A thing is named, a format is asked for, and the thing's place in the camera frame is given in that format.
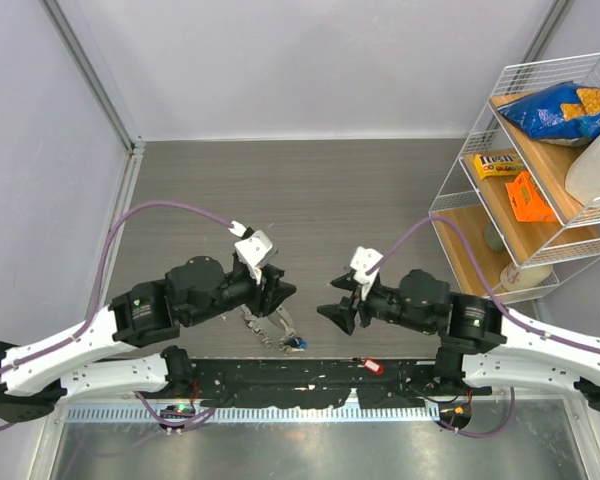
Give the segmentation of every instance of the white wall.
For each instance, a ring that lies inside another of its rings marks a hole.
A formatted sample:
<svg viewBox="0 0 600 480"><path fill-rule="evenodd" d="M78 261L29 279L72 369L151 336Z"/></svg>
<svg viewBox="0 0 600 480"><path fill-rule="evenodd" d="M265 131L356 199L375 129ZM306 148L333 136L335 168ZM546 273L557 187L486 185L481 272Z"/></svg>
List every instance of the white wall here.
<svg viewBox="0 0 600 480"><path fill-rule="evenodd" d="M600 52L600 0L575 1L543 57ZM600 262L548 295L545 319L555 325L600 336ZM600 434L600 414L591 413Z"/></svg>
<svg viewBox="0 0 600 480"><path fill-rule="evenodd" d="M40 3L0 2L0 340L81 320L124 160ZM25 478L40 427L0 433L0 480Z"/></svg>
<svg viewBox="0 0 600 480"><path fill-rule="evenodd" d="M551 4L79 1L145 140L460 136Z"/></svg>
<svg viewBox="0 0 600 480"><path fill-rule="evenodd" d="M600 52L600 0L576 0L543 53L543 59Z"/></svg>

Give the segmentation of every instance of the chip bag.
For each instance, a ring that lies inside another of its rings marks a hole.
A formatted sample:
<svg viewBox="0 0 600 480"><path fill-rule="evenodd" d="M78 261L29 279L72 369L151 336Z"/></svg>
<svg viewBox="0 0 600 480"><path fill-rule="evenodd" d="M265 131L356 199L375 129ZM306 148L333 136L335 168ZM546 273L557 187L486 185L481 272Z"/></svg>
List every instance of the chip bag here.
<svg viewBox="0 0 600 480"><path fill-rule="evenodd" d="M600 88L563 82L502 105L498 112L534 140L586 145L600 135Z"/></svg>

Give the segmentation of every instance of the small red lock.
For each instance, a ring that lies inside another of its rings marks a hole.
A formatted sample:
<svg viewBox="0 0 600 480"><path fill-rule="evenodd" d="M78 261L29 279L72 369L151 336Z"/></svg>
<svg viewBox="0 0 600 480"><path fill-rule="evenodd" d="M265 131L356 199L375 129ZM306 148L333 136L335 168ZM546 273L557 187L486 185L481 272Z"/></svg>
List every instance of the small red lock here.
<svg viewBox="0 0 600 480"><path fill-rule="evenodd" d="M384 367L382 364L378 363L372 358L365 358L362 364L367 370L372 371L376 375L382 375L382 372L384 372Z"/></svg>

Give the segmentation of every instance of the wooden shelf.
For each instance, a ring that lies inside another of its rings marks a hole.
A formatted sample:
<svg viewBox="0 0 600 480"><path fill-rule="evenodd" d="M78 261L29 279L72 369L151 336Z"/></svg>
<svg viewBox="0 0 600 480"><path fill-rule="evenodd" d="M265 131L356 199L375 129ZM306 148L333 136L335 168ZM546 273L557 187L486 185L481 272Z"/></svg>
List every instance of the wooden shelf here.
<svg viewBox="0 0 600 480"><path fill-rule="evenodd" d="M511 155L516 151L511 149L482 152L480 155ZM462 159L466 169L478 186L491 215L499 227L505 241L511 250L515 262L522 265L531 255L542 248L562 227L558 223L518 222L509 203L505 183L513 182L514 176L486 177L480 180L473 166L473 154L465 155ZM551 246L567 245L570 243L593 240L600 237L596 227L578 227L564 230Z"/></svg>
<svg viewBox="0 0 600 480"><path fill-rule="evenodd" d="M511 258L506 251L494 252L484 240L484 230L491 223L484 207L473 205L471 207L453 208L436 212L436 215L446 217L460 227L462 233L469 240L469 245L471 245L471 249L489 285L491 287L499 285L500 272L511 262ZM486 291L480 283L458 235L448 225L441 222L435 222L435 228L462 291L473 295L484 295Z"/></svg>
<svg viewBox="0 0 600 480"><path fill-rule="evenodd" d="M569 168L584 151L585 147L566 147L531 140L525 133L518 130L517 127L497 113L498 107L525 95L527 93L492 97L490 104L500 124L523 155L529 171L545 192L547 200L553 206L560 223L564 225L584 208L580 202L567 193L564 182Z"/></svg>

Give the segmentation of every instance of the white container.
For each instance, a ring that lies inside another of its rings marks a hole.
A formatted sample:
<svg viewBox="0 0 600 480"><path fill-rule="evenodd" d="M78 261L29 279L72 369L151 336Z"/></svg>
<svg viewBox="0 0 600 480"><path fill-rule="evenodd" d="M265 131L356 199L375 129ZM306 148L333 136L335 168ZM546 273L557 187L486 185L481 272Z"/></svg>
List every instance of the white container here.
<svg viewBox="0 0 600 480"><path fill-rule="evenodd" d="M508 292L527 290L533 288L553 272L553 265L539 265L537 267L517 268L513 262L507 265L500 273L500 282Z"/></svg>
<svg viewBox="0 0 600 480"><path fill-rule="evenodd" d="M573 162L565 188L583 205L600 197L600 136Z"/></svg>

